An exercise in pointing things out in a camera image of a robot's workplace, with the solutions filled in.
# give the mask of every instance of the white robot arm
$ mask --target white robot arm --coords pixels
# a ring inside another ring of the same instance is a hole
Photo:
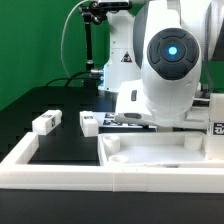
[[[134,25],[141,79],[121,85],[117,121],[206,129],[207,109],[192,104],[202,60],[214,53],[223,10],[223,0],[157,0],[144,6]]]

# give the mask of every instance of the white machine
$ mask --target white machine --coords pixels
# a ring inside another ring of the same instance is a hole
[[[212,58],[220,34],[224,1],[155,0],[135,19],[124,11],[110,16],[110,60],[99,89],[119,92],[116,121],[206,129],[208,108],[192,104],[202,61]]]

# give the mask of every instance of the green backdrop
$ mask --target green backdrop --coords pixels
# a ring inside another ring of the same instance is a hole
[[[60,59],[65,20],[77,0],[1,0],[0,110],[36,86],[67,77]],[[93,57],[102,66],[108,59],[108,24],[93,26]],[[85,32],[76,11],[65,36],[65,62],[71,74],[85,70]],[[223,63],[210,63],[215,87],[224,88]]]

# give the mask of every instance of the white block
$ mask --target white block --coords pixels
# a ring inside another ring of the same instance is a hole
[[[1,162],[4,165],[27,164],[39,147],[38,134],[28,132]]]
[[[80,112],[80,126],[85,137],[93,137],[99,134],[97,120],[91,111]]]
[[[60,110],[48,110],[32,121],[33,132],[39,135],[47,135],[61,123],[62,112]]]

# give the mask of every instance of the blue light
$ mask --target blue light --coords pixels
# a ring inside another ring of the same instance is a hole
[[[170,55],[175,55],[177,53],[177,48],[176,47],[170,47],[168,51],[169,51]]]

